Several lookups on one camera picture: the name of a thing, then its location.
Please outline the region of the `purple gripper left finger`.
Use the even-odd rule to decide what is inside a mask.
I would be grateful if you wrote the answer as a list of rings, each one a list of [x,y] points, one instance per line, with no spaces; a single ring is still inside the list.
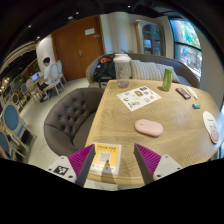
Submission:
[[[95,145],[91,144],[70,156],[60,156],[47,171],[83,187],[95,156]]]

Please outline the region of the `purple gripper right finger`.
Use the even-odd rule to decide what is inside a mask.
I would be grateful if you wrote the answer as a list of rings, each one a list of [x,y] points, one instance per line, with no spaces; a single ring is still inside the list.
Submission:
[[[159,155],[139,144],[134,145],[134,155],[145,185],[182,169],[171,156]]]

